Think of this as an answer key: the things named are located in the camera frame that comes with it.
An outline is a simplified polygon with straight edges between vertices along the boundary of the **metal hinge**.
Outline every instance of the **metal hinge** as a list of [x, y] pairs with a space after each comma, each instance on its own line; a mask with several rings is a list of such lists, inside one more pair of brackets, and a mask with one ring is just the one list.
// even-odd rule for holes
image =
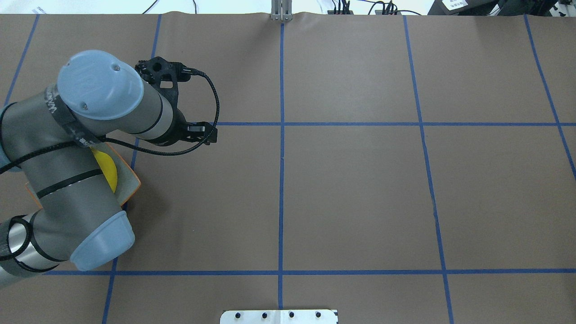
[[270, 19], [280, 22], [292, 20], [292, 0], [272, 0]]

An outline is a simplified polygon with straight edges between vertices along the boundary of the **yellow object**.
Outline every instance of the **yellow object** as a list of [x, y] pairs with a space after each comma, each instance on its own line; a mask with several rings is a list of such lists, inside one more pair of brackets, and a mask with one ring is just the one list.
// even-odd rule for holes
[[96, 158], [98, 165], [102, 169], [102, 173], [104, 177], [106, 177], [106, 181], [110, 185], [112, 192], [116, 192], [116, 186], [118, 185], [118, 171], [116, 170], [116, 164], [114, 164], [114, 160], [110, 157], [110, 155], [101, 152], [97, 149], [90, 148], [92, 150], [92, 154]]

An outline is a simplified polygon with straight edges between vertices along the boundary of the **light blue cap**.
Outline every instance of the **light blue cap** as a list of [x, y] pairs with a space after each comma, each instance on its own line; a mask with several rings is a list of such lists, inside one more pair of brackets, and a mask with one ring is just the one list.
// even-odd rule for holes
[[[6, 109], [6, 107], [4, 107], [0, 110], [0, 114], [2, 113], [2, 111], [4, 111]], [[4, 165], [10, 163], [10, 162], [12, 162], [12, 161], [10, 161], [10, 159], [8, 159], [8, 156], [4, 152], [4, 148], [2, 148], [2, 141], [0, 141], [0, 168], [3, 167]], [[22, 171], [22, 169], [18, 168], [18, 167], [13, 167], [12, 169], [10, 169], [8, 171], [20, 172], [20, 171]]]
[[80, 52], [58, 74], [62, 100], [80, 116], [110, 120], [129, 114], [140, 104], [144, 85], [138, 72], [112, 54]]
[[126, 252], [134, 244], [134, 232], [121, 211], [98, 226], [70, 256], [80, 271], [92, 270]]

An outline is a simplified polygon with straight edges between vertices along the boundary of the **table surface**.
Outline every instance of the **table surface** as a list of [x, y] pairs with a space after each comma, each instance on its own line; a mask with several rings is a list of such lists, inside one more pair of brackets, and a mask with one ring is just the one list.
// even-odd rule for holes
[[[89, 48], [201, 69], [222, 102], [217, 144], [119, 148], [142, 180], [134, 246], [8, 287], [1, 322], [217, 323], [269, 308], [338, 309], [341, 323], [576, 322], [576, 40], [554, 32], [576, 20], [269, 18], [0, 17], [6, 103]], [[179, 108], [213, 117], [202, 79], [181, 85]], [[36, 210], [25, 182], [0, 177], [3, 218]]]

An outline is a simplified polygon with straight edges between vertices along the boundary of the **white paper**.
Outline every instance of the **white paper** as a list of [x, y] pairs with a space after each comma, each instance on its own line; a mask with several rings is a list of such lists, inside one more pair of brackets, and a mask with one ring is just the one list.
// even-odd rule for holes
[[442, 3], [444, 3], [448, 10], [456, 10], [468, 5], [466, 0], [442, 0]]

